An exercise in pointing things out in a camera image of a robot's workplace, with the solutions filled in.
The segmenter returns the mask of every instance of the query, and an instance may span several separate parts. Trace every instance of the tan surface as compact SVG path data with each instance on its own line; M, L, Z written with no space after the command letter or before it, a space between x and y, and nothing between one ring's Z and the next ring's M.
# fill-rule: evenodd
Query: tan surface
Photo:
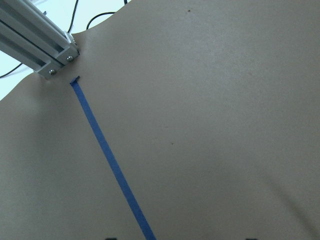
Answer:
M136 0L0 102L2 240L320 238L320 2Z

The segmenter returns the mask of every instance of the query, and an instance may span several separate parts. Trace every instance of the bolt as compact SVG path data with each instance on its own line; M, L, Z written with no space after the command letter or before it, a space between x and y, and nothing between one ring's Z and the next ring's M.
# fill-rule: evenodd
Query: bolt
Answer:
M66 57L66 60L67 60L68 62L72 62L72 61L74 60L74 57L73 57L73 56L67 56L67 57Z
M49 74L50 75L55 75L57 72L56 72L56 70L54 70L54 69L51 69L50 71L49 71Z

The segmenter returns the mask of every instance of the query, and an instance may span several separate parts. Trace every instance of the blue tape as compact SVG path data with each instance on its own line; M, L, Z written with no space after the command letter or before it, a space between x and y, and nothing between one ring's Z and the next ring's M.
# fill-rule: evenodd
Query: blue tape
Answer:
M106 160L108 161L112 172L122 190L123 195L126 198L126 201L128 202L131 211L133 212L133 215L136 219L136 221L138 222L144 237L146 240L157 240L154 233L152 232L151 227L149 226L147 219L145 218L133 192L131 191L127 180L125 179L124 174L122 173L120 166L114 156L114 154L112 153L104 134L102 133L98 122L93 114L93 112L91 111L91 108L87 102L87 99L84 95L84 93L82 92L80 85L78 84L78 79L80 77L76 77L75 79L72 80L72 82L70 82L70 85L72 86L77 98L79 99L79 102L82 106L82 109L84 111L84 114L86 116L86 118L88 119L88 122L94 132L94 135L96 137L96 139L98 140L100 147L105 155Z

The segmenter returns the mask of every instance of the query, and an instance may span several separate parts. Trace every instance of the wire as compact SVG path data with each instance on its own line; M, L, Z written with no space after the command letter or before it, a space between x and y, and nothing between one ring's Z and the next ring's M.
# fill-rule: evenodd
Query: wire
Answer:
M107 14L115 14L115 11L110 11L110 12L104 12L104 13L100 13L97 16L94 16L93 18L91 18L91 20L88 22L88 25L86 26L86 29L89 29L90 24L92 23L93 20L95 20L96 18L102 16L102 15L107 15Z
M18 66L16 66L14 69L12 69L11 71L8 71L6 74L0 76L0 79L4 78L5 76L8 76L10 73L12 73L13 71L15 71L16 69L18 69L20 66L22 65L22 63L20 63Z
M75 15L76 15L76 11L77 11L78 2L79 2L79 0L76 0L75 4L74 4L74 9L73 9L73 13L72 13L71 22L70 22L70 27L69 27L69 30L67 31L68 34L71 32L72 26L74 25L74 20L75 20Z

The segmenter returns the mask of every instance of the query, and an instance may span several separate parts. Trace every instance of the black object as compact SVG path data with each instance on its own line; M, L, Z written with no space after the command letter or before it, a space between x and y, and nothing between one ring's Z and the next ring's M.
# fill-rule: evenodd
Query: black object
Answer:
M20 63L18 66L16 66L14 69L8 71L6 74L3 74L2 76L0 76L1 78L4 78L5 76L8 76L10 73L12 73L13 71L15 71L17 68L19 68L22 65L22 63Z
M73 24L74 24L74 20L75 20L75 15L76 15L76 10L77 10L77 6L78 6L78 2L79 2L79 0L76 0L76 1L75 1L75 4L74 4L73 13L72 13L72 18L71 18L71 22L70 22L70 27L69 27L69 30L67 31L68 34L71 32L72 26L73 26Z
M90 24L92 23L93 20L95 20L97 17L100 17L102 15L107 15L107 14L115 14L115 11L110 11L110 12L104 12L104 13L100 13L97 16L94 16L93 18L91 18L91 20L88 22L88 25L86 26L86 29L89 29Z

